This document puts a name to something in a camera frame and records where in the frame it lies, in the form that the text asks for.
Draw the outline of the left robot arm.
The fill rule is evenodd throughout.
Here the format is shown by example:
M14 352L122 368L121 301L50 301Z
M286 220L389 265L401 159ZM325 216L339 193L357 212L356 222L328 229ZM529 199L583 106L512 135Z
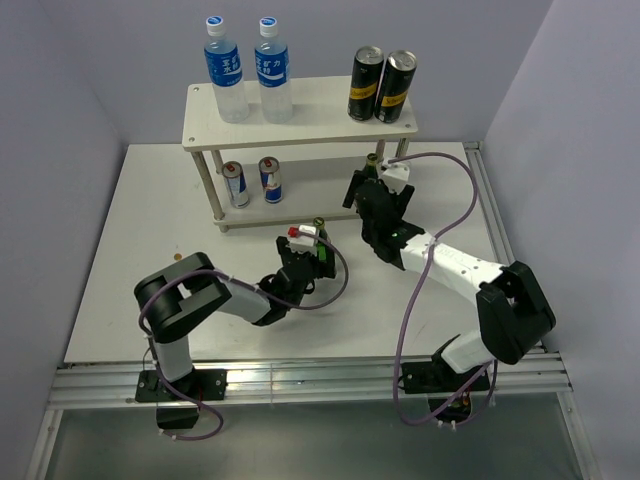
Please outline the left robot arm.
M203 252L140 280L134 297L139 326L150 342L159 388L172 399L183 399L195 386L189 335L215 312L241 318L253 326L272 325L292 310L317 310L339 298L303 306L303 298L321 279L336 277L339 250L319 233L292 229L276 239L282 266L276 273L249 284L214 267Z

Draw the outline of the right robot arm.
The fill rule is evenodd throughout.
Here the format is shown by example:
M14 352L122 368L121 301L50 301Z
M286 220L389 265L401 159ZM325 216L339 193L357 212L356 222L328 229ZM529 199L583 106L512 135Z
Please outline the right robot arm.
M531 268L501 265L440 243L403 220L414 192L407 175L353 173L343 206L362 220L362 239L385 263L427 275L469 300L479 326L451 339L434 355L435 383L452 390L473 368L498 360L514 365L556 326L556 318Z

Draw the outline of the blue-label water bottle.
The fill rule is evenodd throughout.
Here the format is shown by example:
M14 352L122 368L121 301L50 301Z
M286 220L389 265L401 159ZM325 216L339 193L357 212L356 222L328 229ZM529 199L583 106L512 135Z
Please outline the blue-label water bottle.
M237 43L227 35L221 16L208 17L206 30L204 56L219 115L227 123L240 123L249 115L249 104Z
M288 46L275 17L260 19L259 34L254 58L262 113L270 123L286 123L293 116Z

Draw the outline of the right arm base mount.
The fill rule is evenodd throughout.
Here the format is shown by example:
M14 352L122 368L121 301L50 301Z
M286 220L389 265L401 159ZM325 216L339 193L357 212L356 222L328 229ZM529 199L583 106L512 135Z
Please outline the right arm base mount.
M433 413L445 404L445 400L460 389L466 388L435 416L442 423L464 423L486 408L497 383L497 363L476 366L458 374L443 360L429 362L405 362L401 365L400 389L408 395L442 394L443 398L428 398L429 411Z

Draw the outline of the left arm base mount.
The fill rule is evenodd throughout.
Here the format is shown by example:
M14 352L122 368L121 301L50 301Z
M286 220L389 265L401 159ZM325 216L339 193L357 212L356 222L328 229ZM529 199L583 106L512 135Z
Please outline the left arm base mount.
M227 371L193 369L185 377L164 382L156 370L139 374L134 401L156 404L156 424L160 429L184 431L192 429L201 412L200 403L225 398Z

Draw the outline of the silver energy can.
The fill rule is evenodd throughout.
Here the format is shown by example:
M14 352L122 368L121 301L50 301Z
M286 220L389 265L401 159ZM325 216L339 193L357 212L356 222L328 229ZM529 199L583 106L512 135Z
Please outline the silver energy can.
M234 208L244 208L250 203L242 165L236 161L223 164L222 175Z
M267 156L259 161L258 168L265 201L270 204L280 202L282 182L279 161Z

